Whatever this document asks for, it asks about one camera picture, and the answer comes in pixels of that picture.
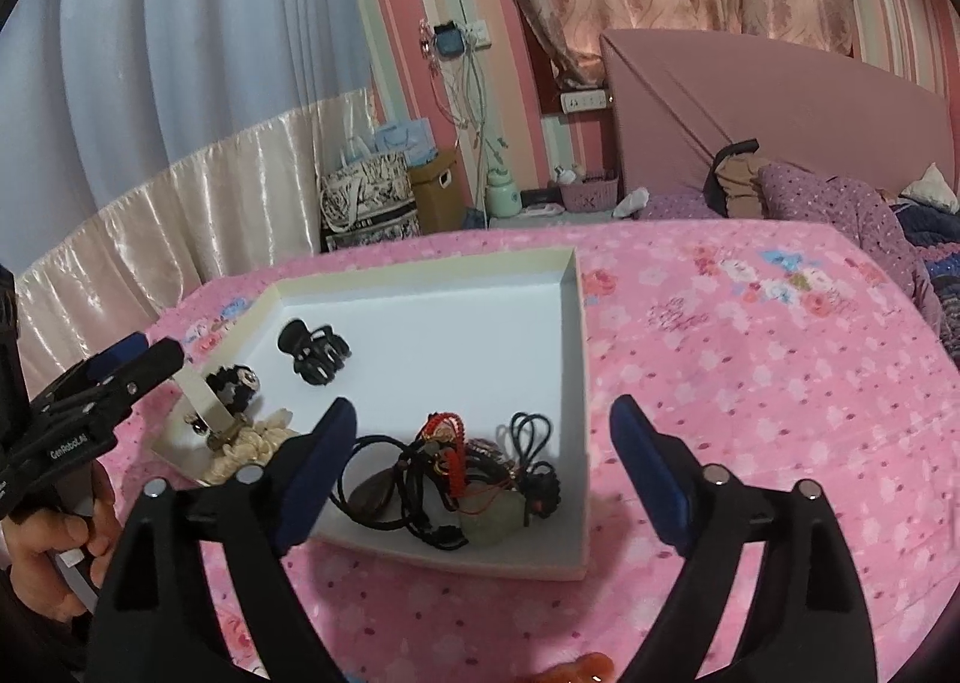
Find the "person's left hand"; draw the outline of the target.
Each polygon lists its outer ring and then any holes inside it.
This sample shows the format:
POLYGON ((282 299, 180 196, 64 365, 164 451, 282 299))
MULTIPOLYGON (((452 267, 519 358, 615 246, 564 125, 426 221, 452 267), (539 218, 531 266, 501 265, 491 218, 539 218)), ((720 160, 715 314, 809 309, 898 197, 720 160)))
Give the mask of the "person's left hand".
POLYGON ((50 555, 86 548, 94 558, 91 579, 99 587, 121 538, 114 488, 99 462, 91 463, 91 486, 94 496, 91 520, 39 509, 23 522, 10 519, 2 522, 11 559, 13 592, 26 608, 57 623, 68 623, 82 616, 86 608, 60 576, 50 555))

